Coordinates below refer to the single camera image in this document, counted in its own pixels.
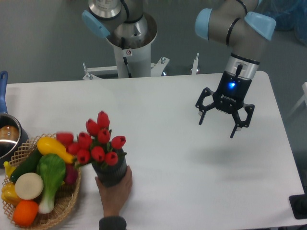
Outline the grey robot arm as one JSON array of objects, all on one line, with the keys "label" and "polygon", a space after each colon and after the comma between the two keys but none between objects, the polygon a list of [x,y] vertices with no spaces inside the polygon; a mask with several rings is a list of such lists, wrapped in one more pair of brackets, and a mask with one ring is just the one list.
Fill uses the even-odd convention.
[{"label": "grey robot arm", "polygon": [[[276,26],[273,18],[255,12],[259,4],[258,0],[227,0],[216,10],[201,10],[195,21],[197,36],[232,49],[217,89],[205,88],[196,107],[201,118],[211,109],[230,114],[234,131],[251,122],[255,106],[244,99]],[[157,25],[144,12],[141,0],[91,0],[82,20],[113,46],[120,78],[153,76],[151,44]]]}]

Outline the person's hand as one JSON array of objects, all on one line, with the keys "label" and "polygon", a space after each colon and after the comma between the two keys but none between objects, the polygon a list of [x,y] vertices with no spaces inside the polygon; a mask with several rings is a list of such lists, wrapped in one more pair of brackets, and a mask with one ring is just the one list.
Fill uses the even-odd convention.
[{"label": "person's hand", "polygon": [[133,185],[132,170],[130,166],[127,166],[125,176],[115,186],[105,187],[98,177],[95,177],[95,181],[103,206],[103,217],[119,216],[121,209],[129,198]]}]

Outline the grey sleeved forearm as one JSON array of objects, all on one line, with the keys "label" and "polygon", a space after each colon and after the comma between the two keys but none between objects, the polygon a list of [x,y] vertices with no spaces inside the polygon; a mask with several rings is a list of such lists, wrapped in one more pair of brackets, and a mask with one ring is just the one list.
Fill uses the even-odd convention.
[{"label": "grey sleeved forearm", "polygon": [[99,230],[126,230],[127,223],[121,216],[104,217],[99,221]]}]

